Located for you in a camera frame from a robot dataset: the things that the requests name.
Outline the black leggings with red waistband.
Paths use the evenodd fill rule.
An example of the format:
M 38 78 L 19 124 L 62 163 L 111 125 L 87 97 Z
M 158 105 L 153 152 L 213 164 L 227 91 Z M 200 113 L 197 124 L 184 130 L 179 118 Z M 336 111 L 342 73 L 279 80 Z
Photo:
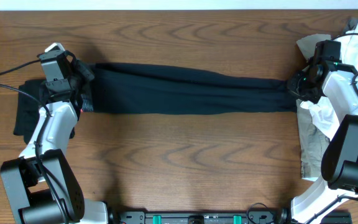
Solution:
M 206 115 L 297 110 L 282 80 L 135 63 L 96 63 L 91 69 L 94 80 L 83 95 L 84 112 Z

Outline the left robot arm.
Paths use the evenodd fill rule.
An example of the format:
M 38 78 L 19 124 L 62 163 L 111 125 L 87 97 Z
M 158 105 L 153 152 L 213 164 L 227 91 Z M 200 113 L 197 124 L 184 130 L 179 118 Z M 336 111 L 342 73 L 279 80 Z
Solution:
M 39 121 L 17 159 L 2 164 L 0 175 L 16 223 L 109 223 L 107 205 L 85 199 L 65 157 L 77 124 L 81 94 L 92 71 L 67 50 L 39 55 L 48 91 Z

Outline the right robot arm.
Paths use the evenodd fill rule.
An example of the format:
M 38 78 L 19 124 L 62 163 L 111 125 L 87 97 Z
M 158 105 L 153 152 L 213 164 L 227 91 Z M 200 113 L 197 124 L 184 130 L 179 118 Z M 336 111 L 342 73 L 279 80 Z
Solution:
M 288 221 L 320 223 L 342 203 L 358 201 L 358 71 L 352 65 L 324 62 L 306 77 L 289 81 L 291 90 L 315 93 L 331 102 L 340 125 L 325 150 L 321 175 L 291 201 Z

